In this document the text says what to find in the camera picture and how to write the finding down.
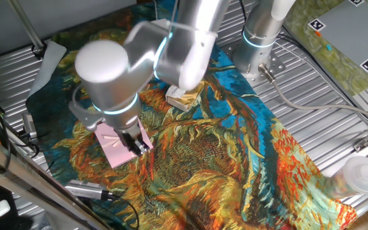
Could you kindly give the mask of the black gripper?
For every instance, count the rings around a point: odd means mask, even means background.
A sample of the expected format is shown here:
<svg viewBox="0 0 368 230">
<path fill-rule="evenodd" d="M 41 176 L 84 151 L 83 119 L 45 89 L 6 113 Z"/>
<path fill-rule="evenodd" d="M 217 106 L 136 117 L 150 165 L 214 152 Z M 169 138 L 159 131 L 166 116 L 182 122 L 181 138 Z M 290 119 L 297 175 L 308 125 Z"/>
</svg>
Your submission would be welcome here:
<svg viewBox="0 0 368 230">
<path fill-rule="evenodd" d="M 116 133 L 123 145 L 138 157 L 150 150 L 150 147 L 142 138 L 142 132 L 139 126 L 131 126 L 127 129 L 116 129 Z"/>
</svg>

